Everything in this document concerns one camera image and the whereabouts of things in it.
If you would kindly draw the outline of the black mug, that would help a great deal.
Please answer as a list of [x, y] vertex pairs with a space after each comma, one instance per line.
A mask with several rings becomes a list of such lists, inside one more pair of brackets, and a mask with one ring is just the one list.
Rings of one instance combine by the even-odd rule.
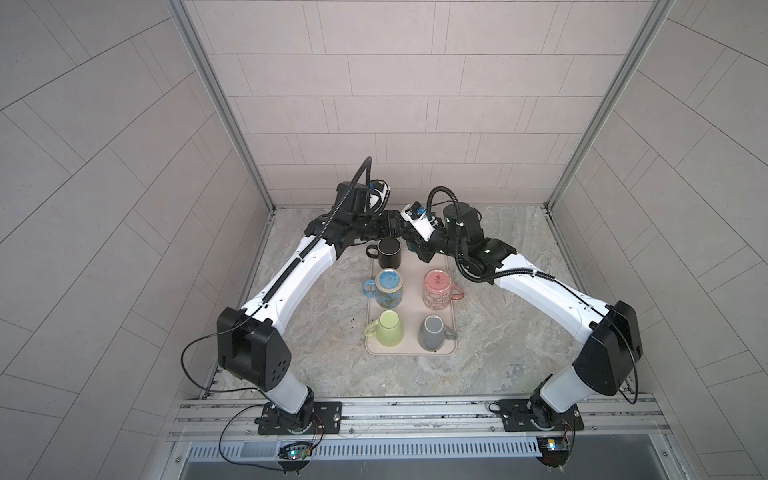
[[366, 246], [366, 255], [378, 262], [381, 269], [398, 269], [402, 263], [401, 244], [397, 238], [379, 240]]

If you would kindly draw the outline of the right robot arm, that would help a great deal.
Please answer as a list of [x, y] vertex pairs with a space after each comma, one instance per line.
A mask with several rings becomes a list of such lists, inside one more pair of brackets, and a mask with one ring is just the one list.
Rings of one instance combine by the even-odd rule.
[[575, 404], [594, 394], [613, 396], [627, 380], [637, 380], [643, 350], [633, 307], [623, 301], [609, 305], [575, 290], [511, 245], [486, 236], [479, 212], [466, 203], [451, 203], [437, 217], [414, 202], [400, 216], [402, 237], [421, 260], [437, 253], [453, 258], [464, 279], [517, 295], [581, 344], [576, 359], [531, 395], [527, 410], [537, 428], [552, 429]]

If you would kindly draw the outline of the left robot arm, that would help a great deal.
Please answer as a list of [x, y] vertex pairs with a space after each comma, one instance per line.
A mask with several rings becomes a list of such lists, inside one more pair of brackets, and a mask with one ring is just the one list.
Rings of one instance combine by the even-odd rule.
[[313, 284], [349, 247], [397, 238], [403, 220], [395, 210], [379, 214], [323, 214], [312, 220], [289, 260], [242, 307], [225, 308], [217, 319], [218, 366], [255, 386], [293, 431], [314, 415], [314, 393], [290, 369], [292, 354], [283, 334]]

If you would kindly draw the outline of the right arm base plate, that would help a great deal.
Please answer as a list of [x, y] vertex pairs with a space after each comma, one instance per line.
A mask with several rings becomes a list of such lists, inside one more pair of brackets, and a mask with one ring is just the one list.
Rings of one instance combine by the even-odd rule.
[[[534, 424], [534, 415], [529, 411], [527, 404], [527, 399], [500, 399], [494, 406], [490, 406], [489, 410], [501, 418], [505, 432], [538, 432], [544, 434], [546, 430], [542, 430]], [[564, 427], [576, 431], [582, 431], [585, 428], [583, 417], [577, 405], [573, 405], [567, 412], [560, 414], [549, 431], [562, 431]]]

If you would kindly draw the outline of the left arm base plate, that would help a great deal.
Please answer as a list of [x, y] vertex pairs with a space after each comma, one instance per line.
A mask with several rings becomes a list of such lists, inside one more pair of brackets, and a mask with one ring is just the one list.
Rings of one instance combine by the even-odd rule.
[[337, 434], [340, 430], [342, 403], [307, 400], [296, 413], [288, 413], [273, 404], [263, 407], [254, 423], [259, 435]]

